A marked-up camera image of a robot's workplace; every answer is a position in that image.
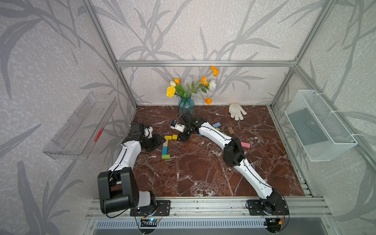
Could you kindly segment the pink block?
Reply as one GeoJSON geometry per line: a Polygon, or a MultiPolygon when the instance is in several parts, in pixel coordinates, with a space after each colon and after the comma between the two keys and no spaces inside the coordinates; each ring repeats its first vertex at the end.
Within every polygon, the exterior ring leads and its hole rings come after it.
{"type": "Polygon", "coordinates": [[[249,143],[241,142],[243,148],[250,148],[251,145],[249,143]]]}

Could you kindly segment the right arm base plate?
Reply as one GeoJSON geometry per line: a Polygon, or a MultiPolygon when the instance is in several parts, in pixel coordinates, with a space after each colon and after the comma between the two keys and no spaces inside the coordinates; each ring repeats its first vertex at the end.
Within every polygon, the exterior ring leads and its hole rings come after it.
{"type": "Polygon", "coordinates": [[[270,204],[263,200],[247,200],[246,209],[250,215],[259,216],[287,216],[289,215],[289,208],[285,200],[279,204],[270,204]]]}

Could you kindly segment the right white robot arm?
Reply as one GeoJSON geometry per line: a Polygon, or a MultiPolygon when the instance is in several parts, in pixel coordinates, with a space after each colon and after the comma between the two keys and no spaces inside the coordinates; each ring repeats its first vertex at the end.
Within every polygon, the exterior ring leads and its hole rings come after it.
{"type": "Polygon", "coordinates": [[[237,137],[230,137],[214,128],[202,118],[196,118],[190,112],[181,116],[184,125],[172,121],[170,127],[178,130],[178,140],[187,142],[192,134],[200,134],[207,137],[223,150],[223,160],[229,166],[235,168],[254,188],[263,205],[263,211],[273,215],[280,210],[283,197],[278,190],[267,184],[248,162],[241,141],[237,137]]]}

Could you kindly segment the teal block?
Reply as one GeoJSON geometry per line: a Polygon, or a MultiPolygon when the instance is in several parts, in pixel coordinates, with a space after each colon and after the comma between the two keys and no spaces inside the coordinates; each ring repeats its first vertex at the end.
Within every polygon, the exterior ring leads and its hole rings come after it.
{"type": "Polygon", "coordinates": [[[162,155],[167,155],[167,146],[164,146],[162,149],[162,155]]]}

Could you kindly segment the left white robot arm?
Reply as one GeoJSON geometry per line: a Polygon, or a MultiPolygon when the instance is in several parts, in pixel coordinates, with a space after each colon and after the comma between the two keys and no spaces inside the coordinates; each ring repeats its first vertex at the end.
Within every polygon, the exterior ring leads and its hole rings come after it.
{"type": "Polygon", "coordinates": [[[98,176],[99,202],[103,214],[138,209],[149,215],[156,211],[157,202],[152,192],[142,192],[136,182],[133,168],[142,150],[152,152],[165,142],[153,128],[142,123],[131,125],[129,137],[121,143],[115,163],[98,176]]]}

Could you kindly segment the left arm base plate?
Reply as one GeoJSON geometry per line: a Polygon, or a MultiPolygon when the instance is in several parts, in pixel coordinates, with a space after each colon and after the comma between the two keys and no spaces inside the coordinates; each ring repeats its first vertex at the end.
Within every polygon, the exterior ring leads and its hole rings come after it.
{"type": "Polygon", "coordinates": [[[149,206],[134,208],[130,211],[130,216],[169,216],[171,209],[170,200],[157,200],[149,206]]]}

